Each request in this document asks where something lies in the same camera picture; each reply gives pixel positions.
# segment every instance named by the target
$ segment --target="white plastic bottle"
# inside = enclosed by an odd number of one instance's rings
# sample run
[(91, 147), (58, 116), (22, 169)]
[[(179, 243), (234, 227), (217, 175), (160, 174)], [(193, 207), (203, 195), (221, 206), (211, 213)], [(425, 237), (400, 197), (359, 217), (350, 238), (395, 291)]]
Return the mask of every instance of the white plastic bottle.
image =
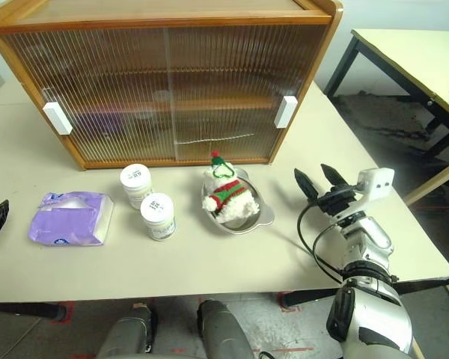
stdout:
[(140, 209), (141, 202), (153, 193), (151, 174), (145, 165), (134, 164), (126, 166), (120, 174), (123, 190), (129, 198), (129, 203), (135, 209)]
[(141, 203), (141, 216), (147, 226), (148, 235), (156, 241), (171, 236), (176, 228), (173, 201), (163, 193), (153, 193)]

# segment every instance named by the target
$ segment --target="metal bowl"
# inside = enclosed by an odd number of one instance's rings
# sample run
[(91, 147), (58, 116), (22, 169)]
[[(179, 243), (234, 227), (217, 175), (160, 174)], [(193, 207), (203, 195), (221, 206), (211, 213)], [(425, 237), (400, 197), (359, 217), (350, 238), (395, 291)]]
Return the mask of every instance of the metal bowl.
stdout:
[[(240, 182), (251, 192), (253, 198), (260, 205), (260, 211), (256, 215), (252, 215), (248, 218), (239, 218), (233, 221), (218, 223), (216, 221), (216, 214), (214, 212), (205, 212), (210, 217), (211, 221), (222, 230), (232, 234), (245, 234), (251, 232), (253, 229), (259, 226), (267, 226), (275, 220), (275, 214), (271, 207), (269, 207), (261, 197), (260, 192), (254, 187), (248, 178), (248, 174), (242, 168), (234, 168), (236, 175)], [(204, 187), (204, 183), (201, 187), (201, 200), (207, 196), (207, 190)]]

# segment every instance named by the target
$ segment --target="concrete floor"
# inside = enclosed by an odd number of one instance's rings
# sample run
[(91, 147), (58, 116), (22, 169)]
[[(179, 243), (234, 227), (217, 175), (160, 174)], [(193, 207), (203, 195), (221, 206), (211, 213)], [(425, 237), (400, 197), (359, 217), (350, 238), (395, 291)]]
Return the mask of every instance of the concrete floor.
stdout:
[[(386, 99), (386, 105), (393, 106)], [(355, 105), (350, 111), (337, 104), (341, 114), (380, 166), (397, 170), (395, 188), (405, 194), (439, 169), (424, 170), (419, 151), (410, 143), (376, 134), (363, 125), (376, 111), (370, 104)], [(399, 120), (414, 116), (415, 105), (399, 105)], [(372, 126), (385, 119), (373, 117)], [(416, 130), (416, 122), (410, 125)], [(449, 187), (435, 190), (414, 205), (414, 212), (439, 250), (449, 260)], [(275, 294), (201, 295), (143, 299), (159, 314), (156, 353), (196, 355), (204, 350), (196, 328), (196, 310), (201, 301), (214, 298), (226, 303), (249, 335), (252, 348), (267, 350), (277, 358), (339, 358), (340, 346), (326, 332), (332, 298), (301, 304), (291, 311), (281, 309)], [(137, 300), (81, 301), (73, 303), (73, 315), (64, 323), (0, 313), (0, 359), (53, 358), (90, 359), (97, 353), (107, 331)], [(449, 295), (442, 287), (403, 296), (413, 323), (413, 332), (426, 358), (449, 358)]]

